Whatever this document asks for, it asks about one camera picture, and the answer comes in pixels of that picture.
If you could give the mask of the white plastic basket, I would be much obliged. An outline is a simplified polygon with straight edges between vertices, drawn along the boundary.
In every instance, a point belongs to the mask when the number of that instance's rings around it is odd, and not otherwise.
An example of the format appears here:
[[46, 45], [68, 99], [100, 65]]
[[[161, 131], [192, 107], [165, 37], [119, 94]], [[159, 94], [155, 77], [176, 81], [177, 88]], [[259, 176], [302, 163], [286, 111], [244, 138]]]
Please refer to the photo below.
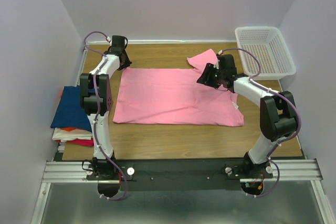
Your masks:
[[253, 54], [240, 51], [244, 73], [252, 76], [261, 72], [254, 80], [280, 80], [296, 73], [296, 67], [288, 50], [285, 40], [276, 27], [238, 27], [235, 29], [237, 46]]

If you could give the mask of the pink t shirt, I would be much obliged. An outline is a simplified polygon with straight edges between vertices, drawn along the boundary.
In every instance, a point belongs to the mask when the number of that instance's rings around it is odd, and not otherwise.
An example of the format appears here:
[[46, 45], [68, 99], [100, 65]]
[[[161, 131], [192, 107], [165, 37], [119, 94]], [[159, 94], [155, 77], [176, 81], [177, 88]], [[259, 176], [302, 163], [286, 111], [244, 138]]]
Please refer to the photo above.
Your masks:
[[188, 58], [189, 69], [125, 69], [113, 122], [243, 126], [237, 94], [196, 82], [206, 64], [216, 61], [209, 49]]

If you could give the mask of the aluminium frame rail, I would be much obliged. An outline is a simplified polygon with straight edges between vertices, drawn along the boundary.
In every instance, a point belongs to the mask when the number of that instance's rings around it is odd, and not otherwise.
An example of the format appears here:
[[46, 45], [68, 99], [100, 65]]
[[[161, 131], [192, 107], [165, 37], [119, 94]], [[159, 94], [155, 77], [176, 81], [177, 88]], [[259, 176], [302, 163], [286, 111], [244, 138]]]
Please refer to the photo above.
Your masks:
[[88, 162], [48, 162], [32, 223], [325, 223], [313, 159], [277, 159], [249, 175], [240, 159], [121, 160], [117, 175]]

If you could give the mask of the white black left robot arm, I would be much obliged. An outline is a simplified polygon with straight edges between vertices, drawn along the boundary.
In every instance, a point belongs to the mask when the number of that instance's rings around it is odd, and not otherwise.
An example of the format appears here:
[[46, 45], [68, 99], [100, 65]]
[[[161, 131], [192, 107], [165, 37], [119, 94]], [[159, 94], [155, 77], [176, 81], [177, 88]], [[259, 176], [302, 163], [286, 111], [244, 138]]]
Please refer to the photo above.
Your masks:
[[114, 159], [109, 135], [109, 114], [113, 105], [110, 79], [114, 72], [132, 63], [126, 53], [128, 39], [120, 35], [105, 36], [109, 48], [100, 52], [90, 48], [88, 37], [83, 40], [84, 47], [101, 55], [98, 65], [89, 73], [82, 73], [79, 78], [80, 106], [88, 117], [94, 140], [92, 171], [104, 179], [112, 179], [116, 174], [125, 178]]

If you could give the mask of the folded white t shirt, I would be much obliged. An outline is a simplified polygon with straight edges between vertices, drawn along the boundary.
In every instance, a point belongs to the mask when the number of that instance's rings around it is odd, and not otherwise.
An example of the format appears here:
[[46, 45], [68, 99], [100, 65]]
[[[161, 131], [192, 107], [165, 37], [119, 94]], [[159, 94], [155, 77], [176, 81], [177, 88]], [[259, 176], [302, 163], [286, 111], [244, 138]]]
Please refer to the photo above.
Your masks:
[[72, 131], [62, 130], [60, 128], [55, 128], [52, 135], [52, 140], [60, 140], [61, 142], [79, 140], [91, 140], [92, 133], [90, 131], [75, 129]]

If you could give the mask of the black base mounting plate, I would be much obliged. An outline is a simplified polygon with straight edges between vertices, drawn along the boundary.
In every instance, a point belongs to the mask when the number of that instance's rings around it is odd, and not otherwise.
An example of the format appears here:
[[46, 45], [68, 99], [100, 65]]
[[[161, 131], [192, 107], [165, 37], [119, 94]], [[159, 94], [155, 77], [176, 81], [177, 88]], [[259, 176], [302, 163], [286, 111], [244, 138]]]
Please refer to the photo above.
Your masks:
[[119, 159], [115, 163], [125, 178], [118, 174], [98, 176], [92, 171], [92, 160], [82, 169], [87, 180], [98, 182], [98, 192], [115, 196], [119, 191], [185, 191], [244, 190], [259, 195], [265, 179], [273, 177], [270, 163], [259, 173], [246, 177], [233, 171], [243, 158], [197, 159]]

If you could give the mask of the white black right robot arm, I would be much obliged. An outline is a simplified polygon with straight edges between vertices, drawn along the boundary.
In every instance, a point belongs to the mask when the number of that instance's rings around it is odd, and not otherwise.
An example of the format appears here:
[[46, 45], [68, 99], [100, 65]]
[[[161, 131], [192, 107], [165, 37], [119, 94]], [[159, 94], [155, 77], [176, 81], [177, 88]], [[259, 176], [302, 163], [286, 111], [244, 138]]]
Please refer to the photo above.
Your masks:
[[239, 174], [252, 178], [266, 167], [271, 154], [282, 143], [295, 136], [301, 121], [293, 95], [278, 92], [255, 82], [252, 77], [238, 74], [232, 55], [216, 55], [217, 63], [207, 63], [197, 83], [212, 88], [223, 86], [240, 94], [259, 107], [260, 137], [234, 168]]

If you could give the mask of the folded navy blue t shirt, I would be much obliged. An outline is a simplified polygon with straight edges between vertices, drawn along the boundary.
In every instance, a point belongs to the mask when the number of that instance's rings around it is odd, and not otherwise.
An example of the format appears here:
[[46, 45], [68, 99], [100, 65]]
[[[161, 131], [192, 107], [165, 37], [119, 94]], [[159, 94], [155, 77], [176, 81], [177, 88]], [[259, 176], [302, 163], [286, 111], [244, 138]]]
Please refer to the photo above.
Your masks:
[[65, 86], [51, 128], [74, 127], [92, 132], [84, 109], [80, 106], [79, 86]]

